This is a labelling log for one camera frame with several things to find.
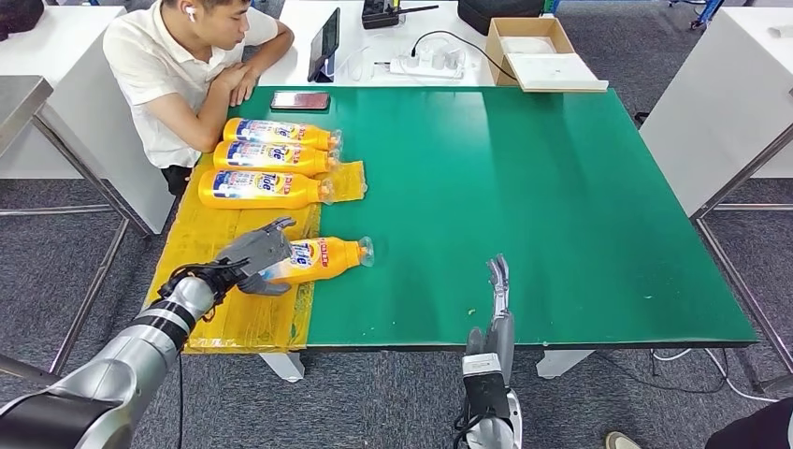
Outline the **person's right hand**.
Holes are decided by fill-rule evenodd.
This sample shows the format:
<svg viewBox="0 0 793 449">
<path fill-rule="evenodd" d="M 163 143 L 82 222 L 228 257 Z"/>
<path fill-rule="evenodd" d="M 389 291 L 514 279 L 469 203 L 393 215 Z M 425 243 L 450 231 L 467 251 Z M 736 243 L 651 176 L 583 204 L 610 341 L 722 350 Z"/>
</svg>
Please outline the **person's right hand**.
<svg viewBox="0 0 793 449">
<path fill-rule="evenodd" d="M 243 63 L 236 63 L 226 67 L 218 74 L 210 85 L 212 91 L 230 94 L 245 79 L 248 67 Z"/>
</svg>

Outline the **person's left hand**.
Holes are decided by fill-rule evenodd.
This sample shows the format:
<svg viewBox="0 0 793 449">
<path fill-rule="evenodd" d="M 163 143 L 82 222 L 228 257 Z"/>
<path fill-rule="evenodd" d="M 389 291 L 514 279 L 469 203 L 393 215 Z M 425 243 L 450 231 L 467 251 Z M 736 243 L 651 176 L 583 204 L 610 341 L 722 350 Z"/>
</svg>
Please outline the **person's left hand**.
<svg viewBox="0 0 793 449">
<path fill-rule="evenodd" d="M 240 79 L 238 85 L 231 91 L 229 98 L 230 107 L 240 106 L 243 102 L 247 101 L 252 96 L 252 92 L 257 86 L 259 79 L 257 71 L 247 65 L 244 65 L 243 68 L 246 69 L 245 74 Z"/>
</svg>

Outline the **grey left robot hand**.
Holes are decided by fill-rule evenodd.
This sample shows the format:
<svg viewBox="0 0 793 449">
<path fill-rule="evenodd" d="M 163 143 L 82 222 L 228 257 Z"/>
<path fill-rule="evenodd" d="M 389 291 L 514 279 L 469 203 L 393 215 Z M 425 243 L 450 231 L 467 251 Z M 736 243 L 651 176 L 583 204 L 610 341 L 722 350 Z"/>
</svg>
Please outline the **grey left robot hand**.
<svg viewBox="0 0 793 449">
<path fill-rule="evenodd" d="M 216 255 L 215 261 L 234 266 L 235 286 L 242 293 L 269 297 L 283 295 L 291 286 L 267 281 L 262 272 L 291 257 L 291 244 L 284 230 L 295 224 L 292 217 L 279 217 L 234 239 Z"/>
</svg>

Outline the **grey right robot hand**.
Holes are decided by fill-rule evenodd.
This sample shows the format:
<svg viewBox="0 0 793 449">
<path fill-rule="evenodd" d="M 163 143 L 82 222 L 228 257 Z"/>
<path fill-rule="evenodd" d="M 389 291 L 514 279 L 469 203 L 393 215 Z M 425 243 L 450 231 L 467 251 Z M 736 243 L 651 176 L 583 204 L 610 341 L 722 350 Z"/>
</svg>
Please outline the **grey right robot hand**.
<svg viewBox="0 0 793 449">
<path fill-rule="evenodd" d="M 493 288 L 493 308 L 484 333 L 474 327 L 468 334 L 466 355 L 493 353 L 498 357 L 504 384 L 510 386 L 514 356 L 514 318 L 509 310 L 509 266 L 502 253 L 486 262 Z"/>
</svg>

